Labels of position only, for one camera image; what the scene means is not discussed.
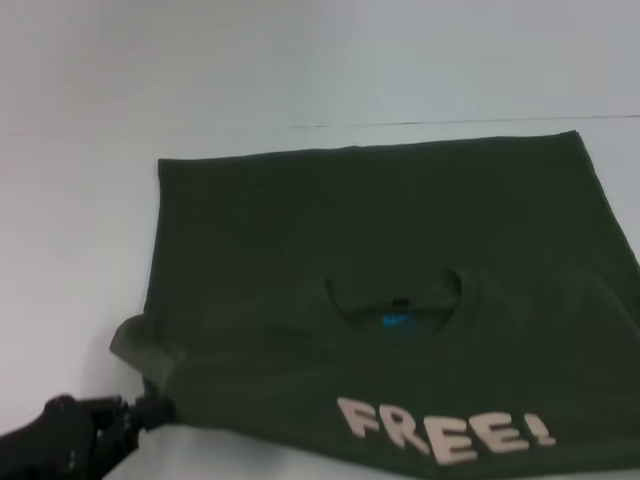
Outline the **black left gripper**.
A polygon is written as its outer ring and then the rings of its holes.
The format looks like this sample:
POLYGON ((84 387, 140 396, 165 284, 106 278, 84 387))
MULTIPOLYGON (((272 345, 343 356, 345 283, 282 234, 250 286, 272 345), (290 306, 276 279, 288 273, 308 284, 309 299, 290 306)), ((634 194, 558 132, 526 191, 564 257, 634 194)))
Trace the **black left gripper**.
POLYGON ((121 397, 50 399, 31 423, 1 436, 2 480, 102 479, 139 447, 142 430, 175 423, 149 380, 133 406, 121 397))

